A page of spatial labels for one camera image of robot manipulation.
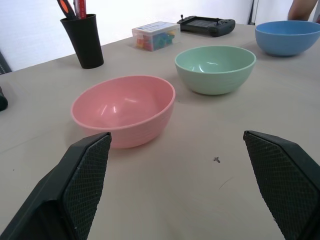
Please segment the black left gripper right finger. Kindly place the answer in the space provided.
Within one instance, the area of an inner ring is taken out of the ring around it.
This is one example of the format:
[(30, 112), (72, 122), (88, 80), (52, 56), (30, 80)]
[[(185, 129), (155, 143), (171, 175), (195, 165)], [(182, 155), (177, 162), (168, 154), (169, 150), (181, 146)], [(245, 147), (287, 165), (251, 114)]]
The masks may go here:
[(320, 238), (320, 166), (297, 144), (246, 130), (260, 194), (286, 240)]

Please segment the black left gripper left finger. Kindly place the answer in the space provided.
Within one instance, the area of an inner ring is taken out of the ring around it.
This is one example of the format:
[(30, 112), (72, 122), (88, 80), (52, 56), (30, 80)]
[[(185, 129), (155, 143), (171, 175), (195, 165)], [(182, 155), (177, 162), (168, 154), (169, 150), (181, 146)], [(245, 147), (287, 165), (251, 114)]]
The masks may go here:
[(86, 240), (100, 202), (112, 136), (72, 144), (34, 187), (2, 232), (2, 240)]

